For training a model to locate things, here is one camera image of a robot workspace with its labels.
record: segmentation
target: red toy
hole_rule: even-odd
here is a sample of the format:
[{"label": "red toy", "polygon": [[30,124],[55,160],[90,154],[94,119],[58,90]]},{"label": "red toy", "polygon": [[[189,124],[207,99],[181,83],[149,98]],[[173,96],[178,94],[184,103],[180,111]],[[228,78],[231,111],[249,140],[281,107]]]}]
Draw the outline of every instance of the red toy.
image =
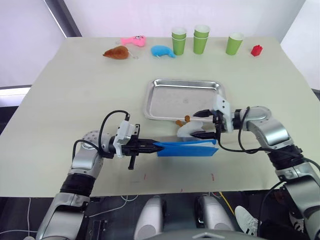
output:
[{"label": "red toy", "polygon": [[261,53],[261,51],[262,51],[262,49],[263,49],[262,46],[256,45],[256,46],[254,46],[254,47],[252,48],[251,54],[252,54],[253,56],[255,56],[255,57],[256,57],[256,56],[259,56],[260,53]]}]

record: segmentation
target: white sneaker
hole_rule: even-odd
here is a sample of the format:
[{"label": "white sneaker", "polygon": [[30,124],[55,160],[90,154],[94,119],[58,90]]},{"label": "white sneaker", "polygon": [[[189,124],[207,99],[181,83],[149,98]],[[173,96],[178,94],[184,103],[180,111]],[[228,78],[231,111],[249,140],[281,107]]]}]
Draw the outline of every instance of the white sneaker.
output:
[{"label": "white sneaker", "polygon": [[241,230],[252,236],[257,236],[258,220],[254,218],[244,207],[237,206],[234,210],[236,221]]},{"label": "white sneaker", "polygon": [[299,232],[304,232],[304,222],[305,220],[303,218],[301,219],[298,219],[298,218],[295,218],[294,216],[292,216],[292,214],[289,212],[289,218],[290,218],[290,221],[293,225],[293,228]]}]

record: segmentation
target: paper cup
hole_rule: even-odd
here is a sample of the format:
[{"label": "paper cup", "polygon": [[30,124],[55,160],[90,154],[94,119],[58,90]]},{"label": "paper cup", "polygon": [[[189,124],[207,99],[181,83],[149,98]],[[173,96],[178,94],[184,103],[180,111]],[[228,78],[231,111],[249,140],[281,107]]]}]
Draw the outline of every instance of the paper cup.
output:
[{"label": "paper cup", "polygon": [[172,28],[172,45],[175,55],[182,55],[185,51],[187,30],[184,27]]},{"label": "paper cup", "polygon": [[229,55],[235,55],[244,38],[245,36],[240,32],[230,34],[225,52]]},{"label": "paper cup", "polygon": [[210,27],[207,25],[196,25],[194,27],[194,36],[197,38],[207,38],[209,37]]},{"label": "paper cup", "polygon": [[206,43],[207,43],[208,37],[197,37],[193,35],[193,52],[195,54],[203,54]]}]

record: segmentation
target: white table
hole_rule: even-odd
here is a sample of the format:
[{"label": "white table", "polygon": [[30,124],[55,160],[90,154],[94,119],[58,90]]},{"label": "white table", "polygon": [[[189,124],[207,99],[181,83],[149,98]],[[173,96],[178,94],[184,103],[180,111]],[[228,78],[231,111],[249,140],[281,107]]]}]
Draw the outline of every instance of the white table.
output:
[{"label": "white table", "polygon": [[[320,104],[303,76],[270,37],[247,38],[237,55],[225,54],[226,38],[210,38],[203,55],[192,51],[175,59],[153,57],[153,45],[171,46],[170,38],[149,38],[143,48],[129,46],[138,59],[103,57],[118,38],[68,38],[40,74],[0,136],[0,196],[53,197],[71,165],[75,140],[99,129],[116,109],[141,124],[140,137],[161,140],[175,136],[171,121],[143,115],[147,83],[157,78],[214,80],[225,87],[232,109],[266,106],[283,123],[304,155],[320,163]],[[259,57],[250,50],[263,46]],[[123,116],[107,122],[115,133]],[[229,148],[238,148],[237,132],[223,134]],[[258,147],[252,133],[243,133],[246,148]],[[267,155],[220,149],[213,157],[165,157],[141,154],[135,169],[129,157],[105,159],[92,196],[268,189],[278,181]]]}]

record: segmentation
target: metal tray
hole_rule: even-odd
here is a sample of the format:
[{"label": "metal tray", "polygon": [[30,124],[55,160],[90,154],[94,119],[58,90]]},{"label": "metal tray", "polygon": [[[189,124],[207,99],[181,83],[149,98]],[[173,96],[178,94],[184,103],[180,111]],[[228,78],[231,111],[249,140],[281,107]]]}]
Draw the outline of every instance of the metal tray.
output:
[{"label": "metal tray", "polygon": [[226,98],[224,87],[215,81],[156,79],[147,86],[143,113],[154,120],[184,120],[189,115],[191,120],[211,122],[212,117],[192,115],[212,109],[216,94]]}]

